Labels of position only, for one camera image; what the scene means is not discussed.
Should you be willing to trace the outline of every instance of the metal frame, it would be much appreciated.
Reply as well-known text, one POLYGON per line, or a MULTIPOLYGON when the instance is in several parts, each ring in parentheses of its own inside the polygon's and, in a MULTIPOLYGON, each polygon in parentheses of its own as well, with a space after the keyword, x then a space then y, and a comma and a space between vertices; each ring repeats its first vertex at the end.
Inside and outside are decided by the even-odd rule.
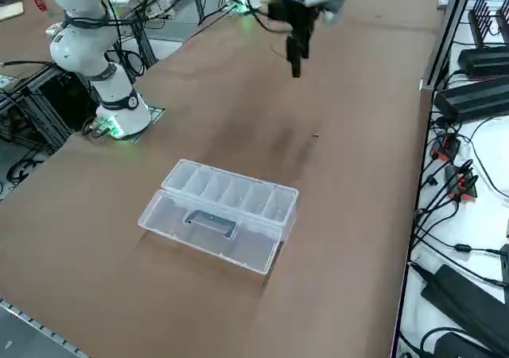
MULTIPOLYGON (((431 113, 430 102, 432 94, 435 92, 437 85, 440 82, 440 74, 444 69, 447 61, 447 56, 451 45, 453 43, 454 36, 458 25, 460 24, 461 16, 467 6, 468 0, 449 0, 449 3, 445 9, 444 19, 441 23, 440 29, 437 33, 437 39, 433 46, 433 51, 429 56, 428 65, 425 70, 425 75, 422 79, 421 85, 421 99, 420 107, 427 107, 429 115, 431 113)), ((422 159, 421 168, 424 167, 424 158, 422 159)), ((419 192, 415 200, 415 208, 417 209, 419 202, 419 192)), ((408 248, 406 253, 406 261, 410 259, 411 250, 408 248)), ((392 346, 390 351, 390 357, 395 358, 398 352, 398 341, 399 341, 399 328, 401 326, 403 305, 405 302, 406 284, 408 279, 409 265, 406 264, 402 276, 402 286, 399 294, 398 312, 396 315, 396 322, 394 325, 394 334, 392 338, 392 346)))
POLYGON ((64 338, 60 337, 56 333, 52 332, 50 329, 46 328, 44 325, 35 321, 28 314, 25 314, 22 311, 20 311, 20 309, 16 308, 15 306, 12 306, 9 302, 4 300, 3 298, 0 298, 0 307, 5 309, 8 313, 12 314, 19 320, 25 322, 27 325, 30 325, 34 329, 40 331, 41 333, 46 335, 50 340, 60 345, 61 347, 65 348, 67 351, 71 352, 75 356, 79 358, 88 358, 88 356, 84 354, 81 350, 79 350, 76 346, 70 344, 64 338))
POLYGON ((467 2, 468 0, 449 0, 422 80, 422 90, 433 91, 438 85, 439 75, 445 66, 447 55, 451 49, 454 35, 467 2))

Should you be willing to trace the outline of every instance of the wire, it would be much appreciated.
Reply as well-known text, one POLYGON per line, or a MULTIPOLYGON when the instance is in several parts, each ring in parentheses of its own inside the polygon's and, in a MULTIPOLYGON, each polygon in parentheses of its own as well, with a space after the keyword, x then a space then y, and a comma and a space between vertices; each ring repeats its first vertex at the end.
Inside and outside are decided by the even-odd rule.
MULTIPOLYGON (((473 333, 467 334, 466 332, 463 332, 463 330, 461 330, 461 329, 459 329, 459 330, 461 330, 461 332, 459 332, 459 333, 468 335, 469 337, 474 338, 475 340, 478 340, 478 341, 481 341, 481 339, 482 339, 482 343, 487 346, 489 345, 488 347, 492 351, 494 351, 496 348, 497 353, 506 352, 506 350, 507 350, 506 346, 503 346, 503 344, 501 344, 499 337, 496 334, 494 334, 491 329, 486 329, 486 326, 484 324, 482 324, 481 322, 479 322, 477 317, 474 314, 472 314, 472 311, 469 308, 467 308, 465 305, 459 303, 457 301, 457 299, 455 298, 455 296, 452 296, 450 294, 450 292, 446 288, 443 287, 441 282, 439 282, 436 279, 434 274, 431 274, 431 272, 429 272, 428 270, 421 267, 415 261, 410 261, 410 266, 415 270, 416 273, 418 273, 424 279, 425 282, 435 285, 440 290, 440 294, 445 296, 451 302, 451 305, 453 305, 452 310, 454 310, 456 313, 462 313, 465 320, 469 323, 469 327, 471 329, 476 328, 476 331, 477 331, 477 335, 474 335, 473 333)), ((455 331, 455 330, 443 329, 443 328, 434 329, 434 330, 436 330, 436 332, 432 332, 430 330, 422 338, 424 340, 424 342, 422 342, 422 340, 421 340, 422 349, 424 348, 425 340, 428 339, 430 335, 437 333, 439 329, 441 331, 455 331)), ((507 355, 501 354, 500 357, 507 358, 507 355)))
POLYGON ((215 10, 215 11, 211 12, 210 14, 205 14, 205 15, 201 18, 201 20, 198 22, 198 25, 203 24, 203 22, 204 22, 205 20, 207 20, 207 19, 208 19, 209 17, 211 17, 211 16, 214 16, 215 14, 218 14, 218 13, 219 13, 221 10, 223 10, 224 8, 226 8, 226 5, 221 6, 221 7, 220 7, 220 8, 218 8, 217 10, 215 10))
POLYGON ((402 331, 399 330, 399 333, 398 333, 399 337, 403 340, 403 342, 405 342, 406 346, 408 346, 410 348, 410 350, 412 350, 413 352, 415 352, 418 356, 421 355, 421 351, 415 347, 414 345, 412 345, 407 339, 406 337, 403 335, 402 331))
POLYGON ((437 176, 438 173, 440 173, 448 164, 450 164, 451 161, 445 161, 444 163, 441 164, 440 167, 438 167, 438 169, 434 172, 434 173, 431 173, 430 175, 428 175, 428 177, 425 179, 424 182, 421 183, 421 185, 419 186, 419 189, 423 189, 424 186, 430 182, 431 179, 435 178, 437 176))
POLYGON ((203 31, 205 31, 207 28, 210 28, 211 26, 213 26, 215 23, 217 23, 220 19, 224 18, 227 14, 229 14, 235 7, 233 6, 232 8, 230 8, 229 10, 227 10, 226 12, 224 12, 223 14, 221 14, 216 20, 212 21, 210 24, 207 24, 206 26, 204 26, 203 28, 201 28, 200 30, 198 30, 197 32, 195 32, 191 37, 189 37, 185 42, 188 42, 189 40, 191 40, 193 37, 196 37, 198 34, 202 33, 203 31))
POLYGON ((456 207, 454 208, 454 212, 453 213, 451 213, 450 215, 448 215, 448 216, 446 216, 446 217, 444 217, 442 219, 439 219, 438 221, 433 223, 427 230, 424 231, 424 234, 422 236, 419 236, 419 234, 418 234, 419 229, 423 229, 422 226, 429 219, 429 216, 426 217, 426 219, 424 220, 422 225, 417 225, 417 227, 416 227, 416 228, 418 228, 418 230, 414 233, 414 239, 417 239, 417 240, 412 242, 413 245, 410 247, 410 250, 413 251, 414 248, 419 244, 419 241, 422 241, 422 239, 425 238, 431 232, 431 230, 433 228, 437 227, 438 225, 444 223, 447 220, 451 220, 454 216, 456 216, 456 214, 458 213, 459 210, 460 210, 460 206, 457 204, 456 207))
POLYGON ((436 236, 432 235, 431 233, 429 233, 427 236, 429 236, 431 239, 435 240, 436 242, 440 243, 444 247, 453 249, 456 252, 470 253, 470 252, 474 251, 474 252, 486 252, 486 253, 490 253, 492 255, 497 255, 497 256, 504 256, 504 257, 507 256, 507 253, 502 252, 502 251, 497 251, 496 249, 472 248, 470 245, 462 244, 462 243, 456 243, 456 244, 452 245, 452 244, 447 244, 445 241, 438 239, 436 236))
MULTIPOLYGON (((107 50, 106 53, 118 54, 115 50, 107 50)), ((120 60, 120 62, 122 63, 122 66, 125 69, 129 70, 130 74, 132 74, 135 77, 141 77, 145 74, 147 66, 146 66, 145 61, 141 58, 141 56, 139 54, 137 54, 136 52, 133 52, 132 50, 124 50, 124 49, 122 50, 122 54, 123 54, 123 57, 120 60), (138 59, 138 63, 140 65, 139 68, 136 68, 133 65, 133 62, 129 58, 130 56, 134 56, 138 59)))
POLYGON ((435 328, 435 329, 431 329, 429 332, 427 332, 421 339, 421 345, 420 345, 420 351, 421 352, 424 352, 424 344, 426 342, 426 340, 428 338, 430 338, 433 334, 435 333, 441 333, 441 332, 455 332, 455 333, 459 333, 459 334, 463 334, 464 336, 467 336, 467 337, 471 337, 473 338, 474 340, 477 340, 476 337, 474 337, 471 333, 469 332, 466 332, 465 330, 463 329, 458 329, 458 328, 452 328, 452 327, 448 327, 448 326, 443 326, 443 327, 440 327, 440 328, 435 328))
POLYGON ((446 254, 442 253, 441 251, 439 251, 438 249, 436 249, 433 245, 431 245, 430 243, 428 243, 426 240, 424 240, 422 237, 416 235, 415 236, 419 241, 422 241, 422 243, 424 245, 426 245, 429 249, 431 249, 432 251, 434 251, 435 253, 439 254, 443 259, 446 259, 447 261, 449 261, 451 264, 457 266, 458 268, 464 270, 465 272, 468 272, 469 274, 471 274, 472 276, 478 278, 479 280, 481 281, 484 281, 484 282, 487 282, 488 284, 492 284, 493 286, 498 286, 498 287, 501 287, 501 288, 509 288, 509 283, 507 282, 502 282, 502 281, 499 281, 499 280, 495 280, 494 278, 486 278, 484 276, 481 276, 480 274, 474 272, 473 270, 467 268, 465 265, 462 265, 462 264, 459 264, 458 262, 456 262, 455 260, 451 259, 450 257, 448 257, 446 254))
POLYGON ((45 65, 49 66, 51 68, 56 68, 60 70, 61 72, 68 72, 67 70, 63 69, 59 65, 55 64, 54 62, 50 61, 39 61, 39 60, 15 60, 15 61, 6 61, 0 63, 0 68, 3 68, 4 66, 14 66, 14 65, 23 65, 23 64, 39 64, 39 65, 45 65))
POLYGON ((476 150, 476 147, 474 146, 474 142, 472 141, 472 138, 474 137, 474 135, 476 134, 476 132, 487 122, 495 119, 495 118, 498 118, 498 117, 502 117, 502 116, 505 116, 507 114, 500 114, 500 115, 493 115, 489 118, 486 118, 484 121, 482 121, 481 123, 479 123, 479 125, 477 125, 476 129, 472 132, 472 135, 470 137, 467 137, 465 135, 462 135, 462 134, 458 134, 457 136, 460 137, 460 138, 463 138, 464 140, 466 140, 471 146, 472 146, 472 150, 474 152, 474 155, 476 156, 476 159, 477 161, 479 162, 479 166, 480 168, 483 170, 483 173, 484 175, 486 175, 486 178, 488 179, 488 182, 490 184, 490 186, 500 195, 502 195, 503 197, 509 199, 509 195, 504 193, 503 191, 501 191, 497 186, 496 184, 493 182, 492 180, 492 177, 490 177, 488 171, 486 170, 486 167, 484 167, 484 164, 483 162, 481 161, 481 159, 479 158, 479 154, 477 153, 477 150, 476 150))
POLYGON ((268 14, 264 14, 264 13, 262 13, 260 10, 255 9, 255 8, 252 6, 252 4, 251 4, 250 0, 246 0, 246 3, 247 3, 247 8, 249 8, 249 10, 250 10, 250 14, 251 14, 251 15, 253 16, 253 18, 257 21, 257 23, 259 23, 259 24, 260 24, 260 26, 261 26, 262 28, 264 28, 264 30, 266 30, 267 32, 269 32, 269 33, 277 33, 277 34, 288 34, 288 33, 292 33, 292 31, 291 31, 291 30, 288 30, 288 29, 271 29, 271 28, 269 28, 267 25, 265 25, 265 24, 263 23, 263 21, 262 21, 262 20, 260 20, 260 18, 259 18, 259 17, 258 17, 258 15, 257 15, 257 14, 262 14, 263 16, 267 16, 267 17, 268 17, 268 14))
POLYGON ((175 0, 168 8, 163 10, 160 14, 148 18, 140 17, 140 18, 129 18, 129 19, 116 19, 113 23, 109 22, 109 18, 67 18, 70 24, 79 25, 87 29, 98 29, 103 28, 104 26, 118 26, 118 25, 136 25, 142 24, 150 20, 154 20, 157 18, 162 18, 168 13, 180 0, 175 0))
POLYGON ((422 169, 422 173, 425 173, 426 170, 431 167, 431 165, 433 164, 433 162, 436 161, 436 159, 432 159, 429 161, 429 163, 424 167, 424 169, 422 169))

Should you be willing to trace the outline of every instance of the black cable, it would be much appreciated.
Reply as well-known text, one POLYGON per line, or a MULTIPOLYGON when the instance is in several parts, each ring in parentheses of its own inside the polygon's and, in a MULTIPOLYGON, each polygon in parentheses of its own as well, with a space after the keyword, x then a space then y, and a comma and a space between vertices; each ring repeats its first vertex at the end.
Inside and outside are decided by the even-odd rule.
POLYGON ((406 337, 403 335, 402 331, 399 330, 398 332, 399 337, 405 342, 406 346, 410 348, 414 353, 416 353, 418 356, 421 355, 421 351, 416 346, 412 345, 409 340, 406 339, 406 337))
POLYGON ((201 20, 198 22, 198 25, 203 24, 203 22, 204 22, 205 20, 207 20, 207 19, 208 19, 209 17, 211 17, 211 16, 214 16, 215 14, 218 14, 218 13, 219 13, 221 10, 223 10, 224 8, 226 8, 226 6, 221 6, 221 7, 220 7, 220 8, 218 8, 217 10, 215 10, 215 11, 211 12, 210 14, 205 14, 205 15, 201 18, 201 20))
POLYGON ((267 32, 269 33, 276 33, 276 34, 288 34, 288 33, 292 33, 291 30, 288 30, 288 29, 271 29, 269 28, 267 25, 265 25, 263 23, 263 21, 258 17, 257 14, 262 14, 262 12, 260 12, 260 10, 256 10, 252 5, 251 5, 251 2, 249 0, 246 0, 246 3, 247 3, 247 8, 249 8, 250 10, 250 14, 253 16, 253 18, 257 21, 257 23, 260 24, 260 26, 262 28, 264 28, 264 30, 266 30, 267 32))
MULTIPOLYGON (((106 53, 117 53, 117 52, 115 50, 107 50, 106 53)), ((124 50, 124 49, 122 50, 122 54, 123 54, 123 58, 120 61, 120 63, 122 64, 122 66, 125 69, 127 69, 130 72, 130 74, 132 74, 135 77, 141 77, 145 74, 147 67, 146 67, 145 61, 141 58, 141 56, 139 54, 137 54, 136 52, 133 52, 132 50, 124 50), (133 62, 129 58, 130 56, 135 56, 138 59, 138 62, 140 64, 139 68, 136 68, 133 65, 133 62)))
MULTIPOLYGON (((450 220, 452 219, 454 216, 456 216, 456 214, 458 213, 458 211, 460 210, 460 205, 457 203, 455 208, 454 208, 454 212, 451 213, 450 215, 446 216, 446 217, 443 217, 439 220, 437 220, 435 223, 433 223, 428 229, 426 229, 424 231, 424 234, 422 236, 419 236, 418 232, 419 232, 419 229, 422 229, 422 226, 421 225, 417 225, 417 231, 414 233, 414 238, 412 239, 412 242, 410 243, 410 250, 413 251, 414 248, 419 244, 419 241, 421 241, 422 238, 426 237, 430 232, 431 230, 433 230, 433 228, 437 227, 438 225, 444 223, 445 221, 447 220, 450 220)), ((424 220, 423 224, 425 224, 425 222, 429 219, 429 217, 426 217, 426 219, 424 220)))
POLYGON ((428 177, 424 180, 424 182, 421 183, 421 185, 419 186, 419 189, 422 189, 424 188, 424 186, 428 183, 431 182, 432 179, 434 179, 438 173, 440 173, 448 164, 450 164, 451 161, 445 161, 444 163, 442 163, 440 165, 440 167, 437 168, 436 171, 434 171, 433 173, 431 173, 430 175, 428 175, 428 177))
POLYGON ((479 125, 477 125, 476 129, 472 132, 472 135, 470 137, 467 137, 465 135, 462 135, 462 134, 458 134, 457 137, 459 138, 462 138, 464 139, 465 141, 467 141, 471 146, 472 146, 472 150, 474 152, 474 155, 476 156, 476 159, 477 161, 479 162, 479 166, 480 168, 483 170, 483 173, 484 175, 486 175, 486 178, 488 179, 488 182, 490 184, 490 186, 497 192, 499 193, 500 195, 502 195, 503 197, 509 199, 509 195, 504 193, 503 191, 501 191, 497 186, 496 184, 493 182, 492 180, 492 177, 490 177, 488 171, 486 170, 486 168, 484 167, 484 164, 483 162, 481 161, 481 159, 479 158, 479 154, 477 153, 477 150, 476 150, 476 147, 474 146, 474 143, 472 141, 472 138, 474 137, 474 135, 476 134, 476 132, 481 128, 481 126, 483 126, 485 123, 493 120, 493 119, 496 119, 496 118, 499 118, 499 117, 502 117, 502 116, 505 116, 507 114, 499 114, 499 115, 493 115, 491 117, 488 117, 486 118, 484 121, 482 121, 481 123, 479 123, 479 125))
POLYGON ((60 70, 61 72, 66 72, 68 73, 67 70, 63 69, 62 67, 58 66, 57 64, 55 64, 54 62, 50 62, 50 61, 39 61, 39 60, 13 60, 13 61, 6 61, 6 62, 1 62, 0 63, 0 68, 4 67, 4 66, 14 66, 14 65, 24 65, 24 64, 39 64, 39 65, 44 65, 44 66, 49 66, 51 68, 55 68, 55 69, 58 69, 60 70))
POLYGON ((471 247, 469 244, 462 244, 462 243, 456 243, 456 244, 452 245, 452 244, 446 243, 443 240, 438 239, 436 236, 432 235, 431 233, 429 233, 427 236, 429 236, 431 239, 435 240, 436 242, 440 243, 444 247, 453 249, 456 252, 470 253, 470 252, 474 251, 474 252, 486 252, 486 253, 490 253, 492 255, 497 255, 497 256, 507 256, 507 253, 502 252, 502 251, 498 251, 496 249, 492 249, 492 248, 474 248, 474 247, 471 247))
POLYGON ((491 284, 493 286, 498 286, 500 288, 508 288, 509 289, 509 283, 507 282, 502 282, 502 281, 499 281, 499 280, 495 280, 494 278, 487 278, 487 277, 484 277, 484 276, 481 276, 480 274, 474 272, 473 270, 467 268, 465 265, 462 265, 458 262, 456 262, 455 260, 451 259, 450 257, 448 257, 446 254, 440 252, 438 249, 436 249, 433 245, 431 245, 430 243, 428 243, 426 240, 424 240, 422 237, 420 237, 419 235, 416 235, 416 238, 419 240, 419 241, 422 241, 423 244, 425 244, 429 249, 431 249, 432 251, 434 251, 435 253, 439 254, 443 259, 446 259, 447 261, 449 261, 451 264, 457 266, 458 268, 464 270, 465 272, 468 272, 469 274, 471 274, 472 276, 478 278, 479 280, 481 281, 484 281, 488 284, 491 284))
MULTIPOLYGON (((471 166, 472 166, 472 162, 473 160, 472 159, 468 159, 465 163, 463 163, 457 170, 457 173, 458 174, 467 174, 468 172, 470 172, 472 169, 471 169, 471 166)), ((440 196, 441 193, 443 193, 448 187, 449 187, 449 184, 454 180, 456 179, 457 176, 456 175, 452 175, 447 181, 445 181, 444 185, 441 186, 440 190, 435 194, 435 196, 433 197, 433 199, 428 203, 428 205, 426 206, 426 208, 424 208, 424 211, 425 212, 428 212, 429 209, 431 208, 431 206, 433 205, 433 203, 435 202, 435 200, 438 199, 438 197, 440 196)))
MULTIPOLYGON (((500 346, 499 337, 496 334, 494 334, 490 329, 486 330, 485 326, 477 320, 477 318, 472 314, 470 309, 468 309, 464 305, 458 303, 457 300, 455 299, 455 297, 452 296, 450 294, 450 292, 446 288, 443 287, 441 282, 439 282, 435 278, 434 274, 432 274, 428 270, 421 267, 415 261, 410 261, 410 266, 416 271, 416 273, 418 273, 424 279, 425 282, 427 282, 428 284, 435 285, 435 287, 438 290, 440 290, 440 294, 442 294, 443 296, 448 298, 448 300, 452 303, 452 305, 454 305, 454 307, 455 307, 454 310, 456 312, 463 314, 463 316, 468 320, 470 327, 472 329, 476 328, 477 335, 474 335, 473 333, 468 334, 471 338, 474 338, 479 341, 482 340, 483 344, 486 344, 486 345, 489 344, 488 347, 492 351, 494 351, 494 347, 495 347, 497 350, 497 353, 503 352, 505 350, 504 346, 500 346)), ((507 358, 507 355, 502 354, 501 357, 507 358)))
POLYGON ((221 14, 216 20, 212 21, 210 24, 207 24, 206 26, 204 26, 203 28, 201 28, 200 30, 198 30, 197 32, 195 32, 192 36, 190 36, 185 42, 191 40, 193 37, 196 37, 198 34, 202 33, 204 30, 206 30, 207 28, 210 28, 211 26, 213 26, 215 23, 217 23, 220 19, 224 18, 227 14, 229 14, 235 7, 233 6, 232 8, 230 8, 229 10, 225 11, 223 14, 221 14))
POLYGON ((478 45, 473 42, 467 43, 467 42, 453 41, 453 44, 476 46, 476 47, 481 47, 481 48, 489 48, 488 45, 507 45, 507 42, 484 42, 482 45, 478 45))
POLYGON ((124 61, 124 55, 123 55, 123 49, 122 49, 122 34, 120 33, 119 19, 117 18, 117 14, 115 12, 115 8, 113 7, 113 4, 111 3, 111 0, 107 0, 107 3, 110 7, 111 14, 113 14, 113 18, 115 20, 115 26, 117 29, 117 35, 118 35, 117 45, 119 47, 119 50, 116 51, 117 57, 119 58, 120 64, 122 66, 124 66, 124 65, 126 65, 126 62, 124 61))
POLYGON ((440 328, 435 328, 435 329, 431 329, 429 332, 427 332, 421 339, 421 344, 420 344, 420 350, 422 352, 424 352, 424 344, 426 342, 426 340, 428 338, 430 338, 433 334, 435 333, 441 333, 441 332, 455 332, 455 333, 459 333, 459 334, 463 334, 464 336, 467 336, 467 337, 471 337, 473 338, 474 340, 477 340, 477 338, 475 336, 473 336, 471 333, 463 330, 463 329, 458 329, 458 328, 452 328, 452 327, 449 327, 449 326, 442 326, 440 328))
POLYGON ((180 0, 175 0, 171 6, 166 8, 166 10, 163 10, 159 15, 156 15, 152 18, 148 17, 140 17, 140 18, 130 18, 130 19, 117 19, 115 22, 110 23, 109 19, 107 18, 68 18, 69 23, 79 26, 83 26, 87 29, 98 29, 103 28, 104 26, 118 26, 118 25, 136 25, 136 24, 142 24, 146 21, 154 20, 157 18, 162 18, 166 13, 168 13, 180 0))

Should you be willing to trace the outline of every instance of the plastic storage box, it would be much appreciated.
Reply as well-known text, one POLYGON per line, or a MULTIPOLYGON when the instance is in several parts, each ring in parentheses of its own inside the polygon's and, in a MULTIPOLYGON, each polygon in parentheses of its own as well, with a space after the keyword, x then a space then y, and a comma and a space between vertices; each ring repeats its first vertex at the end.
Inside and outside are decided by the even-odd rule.
POLYGON ((138 224, 266 274, 295 222, 298 191, 180 160, 138 224))

